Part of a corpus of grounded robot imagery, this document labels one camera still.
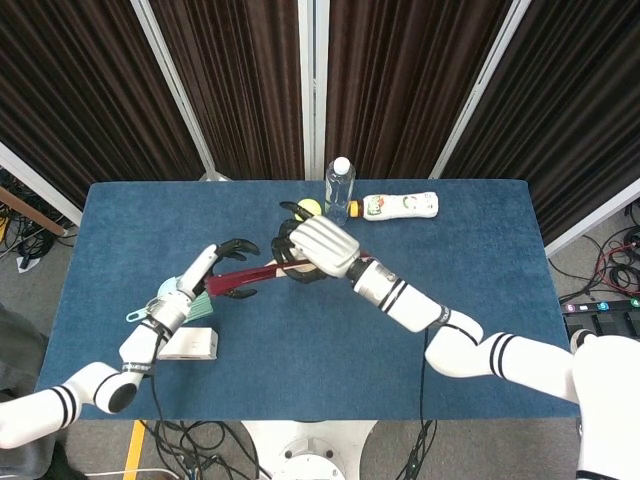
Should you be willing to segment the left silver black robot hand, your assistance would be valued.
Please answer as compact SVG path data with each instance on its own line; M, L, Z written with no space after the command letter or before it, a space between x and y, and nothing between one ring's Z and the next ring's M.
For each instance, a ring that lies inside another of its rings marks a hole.
M224 259L246 261L247 254L259 255L260 248L246 239L235 238L209 245L177 279L175 289L194 300L204 291L205 279L217 263Z

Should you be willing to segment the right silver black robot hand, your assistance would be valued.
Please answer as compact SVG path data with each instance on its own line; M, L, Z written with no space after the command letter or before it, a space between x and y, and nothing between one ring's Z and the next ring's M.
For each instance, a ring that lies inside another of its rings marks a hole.
M316 201L282 201L280 207L293 215L271 241L274 260L284 274L302 284L343 278L361 256L358 241L326 218Z

